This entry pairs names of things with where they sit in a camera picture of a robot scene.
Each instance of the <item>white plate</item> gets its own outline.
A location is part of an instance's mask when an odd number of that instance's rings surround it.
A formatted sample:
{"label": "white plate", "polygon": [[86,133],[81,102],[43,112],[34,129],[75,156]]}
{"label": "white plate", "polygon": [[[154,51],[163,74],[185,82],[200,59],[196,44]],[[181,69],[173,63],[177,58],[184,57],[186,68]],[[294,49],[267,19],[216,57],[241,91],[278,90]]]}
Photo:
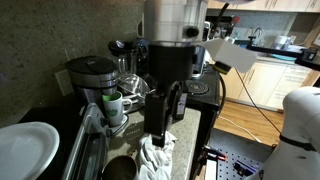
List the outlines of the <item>white plate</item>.
{"label": "white plate", "polygon": [[57,130],[42,122],[0,129],[0,179],[36,179],[57,152]]}

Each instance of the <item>white robot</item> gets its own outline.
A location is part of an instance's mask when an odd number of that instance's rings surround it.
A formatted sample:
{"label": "white robot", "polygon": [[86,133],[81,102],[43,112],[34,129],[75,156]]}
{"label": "white robot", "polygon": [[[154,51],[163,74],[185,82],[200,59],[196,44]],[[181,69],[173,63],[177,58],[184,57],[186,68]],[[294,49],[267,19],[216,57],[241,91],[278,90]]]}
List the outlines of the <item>white robot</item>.
{"label": "white robot", "polygon": [[292,91],[283,108],[281,141],[262,169],[247,179],[320,179],[320,88]]}

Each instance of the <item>cable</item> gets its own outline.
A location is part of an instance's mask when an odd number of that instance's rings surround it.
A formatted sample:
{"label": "cable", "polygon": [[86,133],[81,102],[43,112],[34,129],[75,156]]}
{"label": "cable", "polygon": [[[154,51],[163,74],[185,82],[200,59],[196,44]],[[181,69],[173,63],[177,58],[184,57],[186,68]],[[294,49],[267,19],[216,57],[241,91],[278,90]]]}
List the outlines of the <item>cable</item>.
{"label": "cable", "polygon": [[246,93],[248,94],[249,99],[250,99],[250,101],[252,102],[252,104],[254,105],[254,107],[257,108],[258,111],[262,114],[262,116],[263,116],[264,118],[266,118],[266,120],[268,120],[268,121],[270,122],[270,124],[281,134],[281,131],[280,131],[280,130],[273,124],[273,122],[260,110],[260,108],[258,108],[258,106],[256,105],[256,103],[253,102],[253,100],[252,100],[252,98],[251,98],[251,96],[250,96],[250,94],[249,94],[249,92],[248,92],[248,90],[247,90],[247,87],[245,86],[245,84],[244,84],[244,82],[243,82],[243,80],[242,80],[242,78],[241,78],[241,76],[240,76],[240,74],[239,74],[239,72],[238,72],[237,69],[236,69],[236,72],[237,72],[237,74],[238,74],[238,76],[239,76],[239,78],[240,78],[240,80],[241,80],[241,83],[242,83],[242,85],[243,85],[243,87],[244,87],[244,90],[245,90]]}
{"label": "cable", "polygon": [[259,143],[261,143],[261,140],[258,139],[255,135],[253,135],[248,129],[246,129],[246,128],[242,127],[242,126],[239,126],[239,125],[237,125],[236,123],[232,122],[231,120],[229,120],[229,119],[227,119],[227,118],[224,118],[224,117],[222,117],[222,116],[219,116],[219,118],[221,118],[221,119],[223,119],[223,120],[226,120],[226,121],[228,121],[229,123],[235,125],[236,127],[238,127],[238,128],[240,128],[240,129],[246,131],[248,134],[251,135],[251,137],[253,137],[253,139],[255,139],[256,141],[258,141]]}
{"label": "cable", "polygon": [[221,86],[222,86],[222,98],[221,98],[221,103],[220,103],[220,108],[219,108],[219,113],[221,113],[223,106],[224,106],[224,103],[226,102],[227,90],[226,90],[226,84],[225,84],[220,73],[219,73],[219,79],[220,79]]}

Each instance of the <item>wall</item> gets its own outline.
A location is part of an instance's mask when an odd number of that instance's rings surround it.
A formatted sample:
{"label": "wall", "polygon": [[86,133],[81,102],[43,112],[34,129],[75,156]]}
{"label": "wall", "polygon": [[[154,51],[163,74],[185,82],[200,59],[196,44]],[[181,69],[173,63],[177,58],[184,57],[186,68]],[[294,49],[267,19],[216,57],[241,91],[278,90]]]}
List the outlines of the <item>wall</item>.
{"label": "wall", "polygon": [[132,40],[143,0],[3,0],[0,6],[0,127],[62,98],[54,73],[68,58],[108,57]]}
{"label": "wall", "polygon": [[314,40],[317,38],[318,34],[320,33],[320,17],[318,15],[317,20],[315,21],[315,23],[313,24],[313,26],[311,26],[311,32],[308,33],[306,40],[304,41],[304,46],[305,47],[316,47],[316,48],[320,48],[319,46],[313,44]]}

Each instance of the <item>electrical outlet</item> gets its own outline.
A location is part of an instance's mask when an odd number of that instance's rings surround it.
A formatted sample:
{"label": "electrical outlet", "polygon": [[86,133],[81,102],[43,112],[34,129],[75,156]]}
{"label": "electrical outlet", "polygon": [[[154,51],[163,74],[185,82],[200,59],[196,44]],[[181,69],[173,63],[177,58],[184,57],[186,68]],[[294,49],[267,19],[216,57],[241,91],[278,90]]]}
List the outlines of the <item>electrical outlet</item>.
{"label": "electrical outlet", "polygon": [[73,92],[70,77],[68,71],[62,70],[54,74],[60,86],[60,90],[63,96],[66,96]]}

